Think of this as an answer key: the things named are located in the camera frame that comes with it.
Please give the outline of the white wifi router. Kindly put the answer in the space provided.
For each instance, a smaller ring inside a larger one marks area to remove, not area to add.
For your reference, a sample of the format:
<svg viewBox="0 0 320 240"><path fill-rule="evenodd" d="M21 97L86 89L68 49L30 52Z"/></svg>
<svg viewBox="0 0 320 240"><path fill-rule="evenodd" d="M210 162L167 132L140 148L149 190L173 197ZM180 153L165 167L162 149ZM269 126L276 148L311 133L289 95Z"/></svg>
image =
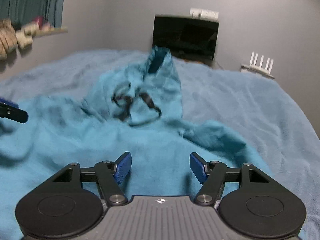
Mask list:
<svg viewBox="0 0 320 240"><path fill-rule="evenodd" d="M242 64L240 67L240 72L243 73L252 73L259 75L268 79L274 79L274 76L271 74L274 64L274 59L269 57L265 58L264 55L251 53L249 64Z"/></svg>

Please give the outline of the teal window curtain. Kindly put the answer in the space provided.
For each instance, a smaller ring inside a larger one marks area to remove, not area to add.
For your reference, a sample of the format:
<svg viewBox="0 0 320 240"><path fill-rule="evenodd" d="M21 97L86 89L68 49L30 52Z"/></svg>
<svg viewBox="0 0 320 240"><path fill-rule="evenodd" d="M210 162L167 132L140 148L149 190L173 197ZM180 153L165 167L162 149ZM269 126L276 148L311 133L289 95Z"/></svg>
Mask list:
<svg viewBox="0 0 320 240"><path fill-rule="evenodd" d="M42 16L55 27L62 25L64 0L1 0L1 19L27 24Z"/></svg>

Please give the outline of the light blue bed blanket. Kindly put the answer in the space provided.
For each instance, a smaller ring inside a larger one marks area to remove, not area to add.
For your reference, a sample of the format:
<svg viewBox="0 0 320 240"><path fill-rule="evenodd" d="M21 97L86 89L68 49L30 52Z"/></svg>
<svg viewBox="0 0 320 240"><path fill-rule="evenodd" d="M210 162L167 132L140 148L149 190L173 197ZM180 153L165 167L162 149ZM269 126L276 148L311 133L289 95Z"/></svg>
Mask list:
<svg viewBox="0 0 320 240"><path fill-rule="evenodd" d="M137 51L83 51L1 82L28 112L1 120L1 239L20 239L15 206L69 163L132 154L128 195L191 195L189 155L252 163L305 204L303 239L319 239L319 138L280 86L168 56L148 74Z"/></svg>

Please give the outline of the wooden wall shelf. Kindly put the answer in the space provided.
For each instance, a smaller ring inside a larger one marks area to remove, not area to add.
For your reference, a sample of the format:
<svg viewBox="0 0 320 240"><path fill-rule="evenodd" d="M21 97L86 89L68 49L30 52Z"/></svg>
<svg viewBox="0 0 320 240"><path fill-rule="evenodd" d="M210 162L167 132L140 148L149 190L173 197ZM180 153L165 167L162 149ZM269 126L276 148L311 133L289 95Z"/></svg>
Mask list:
<svg viewBox="0 0 320 240"><path fill-rule="evenodd" d="M24 26L21 30L15 32L16 37L24 36L32 36L32 37L43 37L49 36L54 34L63 34L68 33L68 28L50 28L47 30L40 30L38 25L29 25Z"/></svg>

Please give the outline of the teal blue hooded garment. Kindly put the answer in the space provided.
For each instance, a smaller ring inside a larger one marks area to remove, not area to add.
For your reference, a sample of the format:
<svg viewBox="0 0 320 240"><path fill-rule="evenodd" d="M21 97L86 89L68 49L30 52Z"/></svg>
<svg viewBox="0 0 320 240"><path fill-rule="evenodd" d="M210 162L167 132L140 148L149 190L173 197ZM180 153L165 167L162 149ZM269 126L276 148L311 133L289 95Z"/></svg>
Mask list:
<svg viewBox="0 0 320 240"><path fill-rule="evenodd" d="M182 118L167 49L1 82L1 239L298 239L303 202L216 122Z"/></svg>

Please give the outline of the black computer monitor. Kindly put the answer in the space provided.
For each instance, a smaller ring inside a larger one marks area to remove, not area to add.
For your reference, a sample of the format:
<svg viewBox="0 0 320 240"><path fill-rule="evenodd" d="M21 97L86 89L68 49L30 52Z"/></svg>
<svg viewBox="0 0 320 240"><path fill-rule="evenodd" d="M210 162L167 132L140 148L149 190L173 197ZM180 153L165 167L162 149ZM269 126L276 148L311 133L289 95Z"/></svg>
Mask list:
<svg viewBox="0 0 320 240"><path fill-rule="evenodd" d="M213 60L219 22L201 18L156 15L152 45L172 53Z"/></svg>

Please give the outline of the white wall power strip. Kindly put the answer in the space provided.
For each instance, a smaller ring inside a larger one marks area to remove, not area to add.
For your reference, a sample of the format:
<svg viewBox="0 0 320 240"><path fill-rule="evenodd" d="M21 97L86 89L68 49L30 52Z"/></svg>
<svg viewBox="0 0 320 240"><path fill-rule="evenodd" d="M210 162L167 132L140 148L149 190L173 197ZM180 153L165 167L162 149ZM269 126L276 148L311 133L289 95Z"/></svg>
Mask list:
<svg viewBox="0 0 320 240"><path fill-rule="evenodd" d="M197 8L191 8L190 15L196 18L206 18L206 19L212 19L212 20L218 20L219 18L219 13L217 11L197 9Z"/></svg>

